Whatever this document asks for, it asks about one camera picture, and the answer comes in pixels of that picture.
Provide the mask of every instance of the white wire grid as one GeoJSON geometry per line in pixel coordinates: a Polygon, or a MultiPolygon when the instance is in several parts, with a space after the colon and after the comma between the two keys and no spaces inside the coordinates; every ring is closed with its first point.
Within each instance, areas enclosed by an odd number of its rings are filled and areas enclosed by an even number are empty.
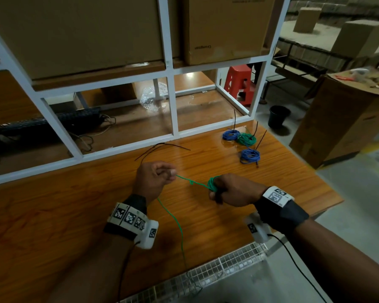
{"type": "Polygon", "coordinates": [[[120,303],[167,303],[182,296],[196,295],[212,285],[266,258],[267,246],[255,242],[223,255],[204,265],[148,288],[120,303]]]}

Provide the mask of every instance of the blue wire coil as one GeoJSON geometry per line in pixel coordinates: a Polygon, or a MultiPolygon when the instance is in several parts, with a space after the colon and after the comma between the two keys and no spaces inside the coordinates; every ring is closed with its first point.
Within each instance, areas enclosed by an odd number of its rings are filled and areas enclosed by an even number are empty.
{"type": "Polygon", "coordinates": [[[228,140],[228,141],[233,141],[236,140],[240,135],[240,132],[237,130],[227,130],[226,132],[223,133],[222,139],[228,140]]]}
{"type": "Polygon", "coordinates": [[[241,152],[240,162],[243,164],[256,163],[260,160],[260,152],[247,148],[241,152]]]}

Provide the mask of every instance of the wooden table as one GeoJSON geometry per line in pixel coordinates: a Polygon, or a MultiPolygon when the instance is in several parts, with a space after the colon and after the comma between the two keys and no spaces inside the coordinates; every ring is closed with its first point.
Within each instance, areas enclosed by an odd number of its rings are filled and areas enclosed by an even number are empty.
{"type": "MultiPolygon", "coordinates": [[[[253,132],[255,122],[246,123],[253,132]]],[[[222,141],[224,130],[183,138],[163,146],[145,161],[165,160],[178,174],[206,183],[212,176],[237,173],[266,185],[277,185],[296,198],[309,214],[317,214],[342,199],[270,133],[259,151],[261,161],[243,165],[244,147],[222,141]]],[[[265,129],[256,134],[260,139],[265,129]]],[[[64,271],[101,235],[115,202],[130,191],[144,149],[0,185],[0,302],[42,302],[64,271]]],[[[166,186],[161,201],[180,222],[189,267],[252,242],[242,219],[253,206],[217,205],[208,191],[178,178],[166,186]]],[[[181,234],[176,222],[156,201],[148,216],[159,221],[151,250],[135,249],[123,281],[128,296],[185,271],[181,234]]]]}

